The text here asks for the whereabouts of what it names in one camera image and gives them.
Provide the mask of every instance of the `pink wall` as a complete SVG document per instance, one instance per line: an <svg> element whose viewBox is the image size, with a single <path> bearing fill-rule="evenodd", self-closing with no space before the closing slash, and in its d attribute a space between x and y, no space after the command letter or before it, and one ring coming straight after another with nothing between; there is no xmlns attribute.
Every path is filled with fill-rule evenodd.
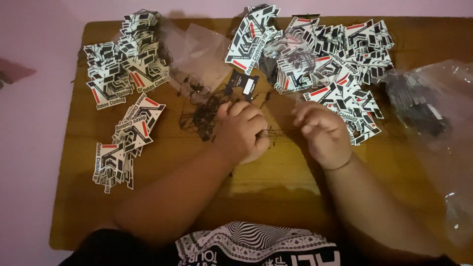
<svg viewBox="0 0 473 266"><path fill-rule="evenodd" d="M471 0L275 0L282 15L473 15ZM48 246L71 80L84 25L119 20L140 8L173 17L232 17L242 1L3 0L0 69L5 60L27 69L26 78L0 90L0 265L56 265L70 252Z"/></svg>

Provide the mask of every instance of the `right hand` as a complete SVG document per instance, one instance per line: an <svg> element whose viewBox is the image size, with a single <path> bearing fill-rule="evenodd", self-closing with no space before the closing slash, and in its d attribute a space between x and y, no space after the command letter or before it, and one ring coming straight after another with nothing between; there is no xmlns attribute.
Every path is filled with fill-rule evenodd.
<svg viewBox="0 0 473 266"><path fill-rule="evenodd" d="M227 102L219 107L217 118L220 125L213 144L231 162L245 164L268 150L268 122L261 109L244 101Z"/></svg>
<svg viewBox="0 0 473 266"><path fill-rule="evenodd" d="M298 104L292 113L294 125L301 127L308 140L310 154L323 169L338 169L348 163L353 151L347 126L339 115L314 101Z"/></svg>

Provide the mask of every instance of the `black t-shirt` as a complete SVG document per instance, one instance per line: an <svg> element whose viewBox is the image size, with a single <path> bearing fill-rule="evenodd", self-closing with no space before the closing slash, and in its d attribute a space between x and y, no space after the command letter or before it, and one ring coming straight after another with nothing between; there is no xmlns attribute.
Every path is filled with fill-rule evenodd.
<svg viewBox="0 0 473 266"><path fill-rule="evenodd" d="M339 266L366 265L344 250L307 230L232 222L212 231L181 237L161 250L152 250L132 235L113 229L89 234L60 266ZM454 266L442 256L422 263Z"/></svg>

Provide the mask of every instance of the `person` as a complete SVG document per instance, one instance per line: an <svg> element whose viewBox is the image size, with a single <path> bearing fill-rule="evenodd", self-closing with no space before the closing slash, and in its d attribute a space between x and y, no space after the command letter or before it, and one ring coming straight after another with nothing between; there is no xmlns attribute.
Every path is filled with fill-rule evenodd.
<svg viewBox="0 0 473 266"><path fill-rule="evenodd" d="M348 248L304 229L249 222L182 236L232 169L258 159L270 145L262 111L227 102L218 109L214 139L199 156L125 201L60 265L455 265L352 151L341 117L312 101L292 113L324 170Z"/></svg>

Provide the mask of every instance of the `table surface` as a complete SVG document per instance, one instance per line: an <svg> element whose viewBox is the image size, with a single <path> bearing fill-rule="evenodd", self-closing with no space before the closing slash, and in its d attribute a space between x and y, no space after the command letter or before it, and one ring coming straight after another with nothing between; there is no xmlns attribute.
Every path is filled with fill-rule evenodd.
<svg viewBox="0 0 473 266"><path fill-rule="evenodd" d="M352 25L371 18L322 17L320 24ZM446 59L473 62L473 35L467 34L473 29L473 19L374 17L375 21L381 19L396 43L391 54L397 68L412 69ZM195 23L225 35L235 26L231 19L175 19L173 22L184 31L190 23ZM290 18L278 19L281 28L289 22ZM110 41L120 27L121 21L88 23L82 45ZM261 73L255 69L252 75ZM185 99L178 97L176 90L166 83L148 93L151 99L167 106L150 134L154 142L145 146L142 156L134 161L135 190L117 184L111 194L104 194L103 186L92 181L96 143L111 142L114 126L139 95L135 92L127 97L126 104L97 111L85 84L86 77L87 64L79 60L54 203L50 233L53 249L75 249L120 202L185 163L204 145L197 134L180 130L178 120ZM426 177L382 88L370 88L385 115L384 120L377 121L383 131L354 147L355 152L435 232L447 254L458 262L472 262L473 254L467 252L473 249L471 243L458 248L447 240L442 195ZM272 127L270 149L259 160L233 171L233 177L224 182L192 229L213 229L231 221L249 221L304 228L330 240L340 239L333 208L324 200L327 193L323 175L292 125L290 111L295 101L278 95L260 78L254 91L259 96L254 103L262 104L268 91L272 91L271 98L262 110Z"/></svg>

